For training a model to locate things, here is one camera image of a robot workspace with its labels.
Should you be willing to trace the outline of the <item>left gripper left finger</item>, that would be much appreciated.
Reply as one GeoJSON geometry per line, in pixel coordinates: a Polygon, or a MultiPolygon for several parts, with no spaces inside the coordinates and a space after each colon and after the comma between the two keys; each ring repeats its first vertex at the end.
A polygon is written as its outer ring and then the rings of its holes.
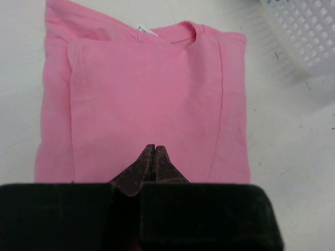
{"type": "Polygon", "coordinates": [[[155,145],[147,145],[139,157],[109,183],[125,195],[135,196],[139,192],[142,183],[146,180],[151,180],[154,153],[155,145]]]}

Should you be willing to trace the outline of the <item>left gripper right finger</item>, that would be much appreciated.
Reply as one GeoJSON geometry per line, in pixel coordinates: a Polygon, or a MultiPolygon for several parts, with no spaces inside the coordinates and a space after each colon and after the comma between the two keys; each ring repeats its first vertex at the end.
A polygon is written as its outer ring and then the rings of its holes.
{"type": "Polygon", "coordinates": [[[151,167],[151,180],[160,183],[189,183],[172,164],[164,146],[157,146],[151,167]]]}

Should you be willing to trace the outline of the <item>pink t shirt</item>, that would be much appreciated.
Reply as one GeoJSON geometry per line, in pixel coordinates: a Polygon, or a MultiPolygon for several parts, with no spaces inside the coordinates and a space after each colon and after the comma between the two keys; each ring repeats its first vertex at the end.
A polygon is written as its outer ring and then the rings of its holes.
{"type": "Polygon", "coordinates": [[[192,182],[247,184],[245,35],[189,21],[143,32],[47,1],[35,182],[107,182],[148,144],[192,182]]]}

